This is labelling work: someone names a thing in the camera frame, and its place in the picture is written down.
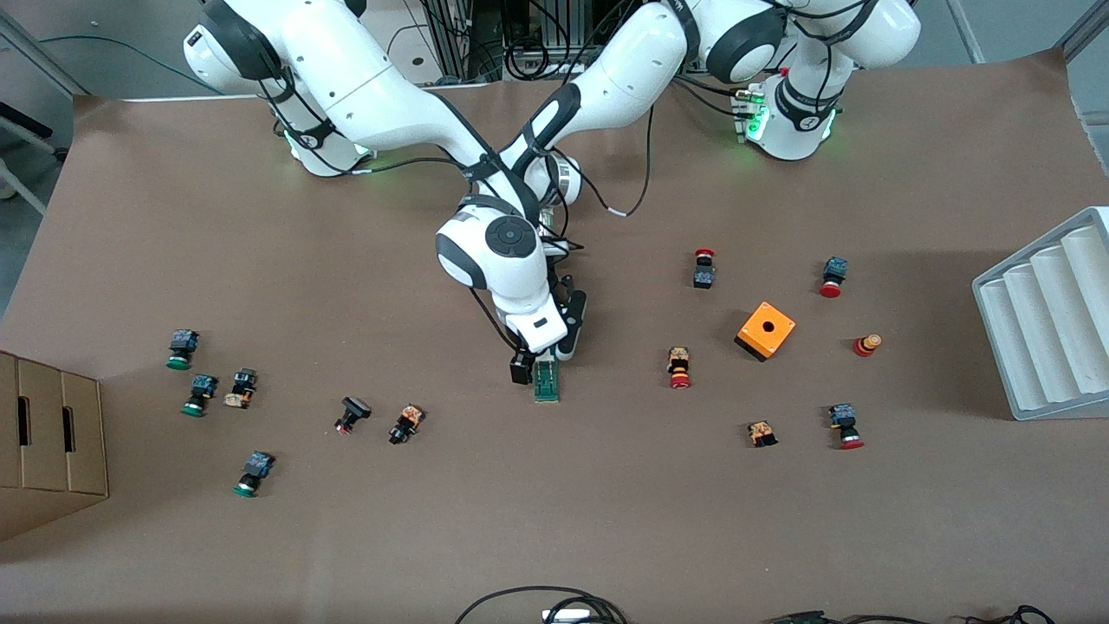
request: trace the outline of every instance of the brown tabletop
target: brown tabletop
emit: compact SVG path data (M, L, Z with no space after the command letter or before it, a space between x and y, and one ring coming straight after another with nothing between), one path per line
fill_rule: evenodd
M447 95L500 145L551 86ZM969 287L1109 196L1061 55L858 72L844 106L785 163L665 93L642 209L571 207L589 315L561 403L536 406L435 259L465 190L450 167L323 180L260 101L80 101L0 348L102 380L111 499L0 544L0 620L442 623L551 583L644 624L1021 602L1103 621L1109 422L1014 422ZM562 146L632 203L643 121ZM690 284L700 246L711 290ZM816 294L831 255L851 262L834 300ZM732 337L763 299L797 328L757 364ZM221 391L258 370L250 411L177 413L182 327ZM855 357L872 333L885 344ZM690 390L667 386L675 345ZM374 416L339 437L345 396ZM408 402L427 421L391 447ZM837 402L864 449L837 450ZM751 448L760 420L780 444ZM254 450L278 460L247 501L231 489ZM537 622L554 600L474 617Z

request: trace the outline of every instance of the orange cube with holes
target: orange cube with holes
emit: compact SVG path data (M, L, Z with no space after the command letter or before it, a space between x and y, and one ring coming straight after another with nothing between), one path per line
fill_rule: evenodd
M771 356L777 354L795 326L796 324L792 319L764 300L759 304L754 315L747 319L746 324L743 324L743 328L735 335L735 345L742 347L760 362L765 362Z

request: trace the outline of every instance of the blue cable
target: blue cable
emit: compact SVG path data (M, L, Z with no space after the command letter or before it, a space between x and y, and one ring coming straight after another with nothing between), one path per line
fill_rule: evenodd
M203 88L205 88L205 89L207 89L210 91L213 91L215 93L218 93L221 95L226 95L226 93L224 93L223 91L216 89L215 86L212 86L211 84L207 84L207 83L205 83L205 82L203 82L201 80L197 80L196 78L194 78L192 75L189 75L187 73L179 70L175 67L167 65L167 64L163 63L162 61L155 59L154 57L151 57L146 52L143 52L139 48L135 48L134 45L132 45L132 44L130 44L130 43L128 43L125 41L120 41L119 39L112 39L111 37L100 37L99 34L67 34L64 37L48 37L47 39L40 39L39 43L52 43L54 41L70 41L70 40L77 40L77 39L84 39L84 40L89 40L89 41L108 41L109 43L115 43L118 45L123 45L124 48L126 48L129 50L133 50L135 52L139 52L140 54L142 54L143 57L145 57L147 60L156 63L159 67L161 67L163 69L167 69L167 70L172 71L173 73L180 75L181 78L184 78L185 80L189 80L190 82L193 82L195 84L200 84L201 86L203 86Z

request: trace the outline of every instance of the gray floor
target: gray floor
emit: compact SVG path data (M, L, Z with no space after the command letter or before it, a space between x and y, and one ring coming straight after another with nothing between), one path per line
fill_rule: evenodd
M949 65L970 62L949 2L963 6L969 31L987 62L1004 61L1051 47L1092 0L919 0L924 25L916 49L902 64ZM199 3L183 0L0 0L40 39L65 34L99 34L135 45L163 62L189 72L181 37L196 23ZM110 98L204 95L208 92L134 51L100 41L45 44L87 89ZM1109 114L1109 35L1095 41L1070 68L1075 105L1091 119ZM22 57L0 45L0 101L54 129L50 141L69 144L72 114L69 100L54 90ZM1109 154L1109 125L1090 126L1091 141ZM43 200L59 170L49 155L0 135L0 157ZM1075 206L1076 211L1082 206ZM0 204L0 308L11 290L34 238L39 215L20 198Z

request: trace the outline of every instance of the black hole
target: black hole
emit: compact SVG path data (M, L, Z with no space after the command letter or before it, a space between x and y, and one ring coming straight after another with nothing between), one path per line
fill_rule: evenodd
M31 413L31 402L27 397L19 398L19 446L30 447L31 446L31 421L29 420L29 415Z
M65 452L72 453L73 448L73 408L62 408L62 433L65 438Z

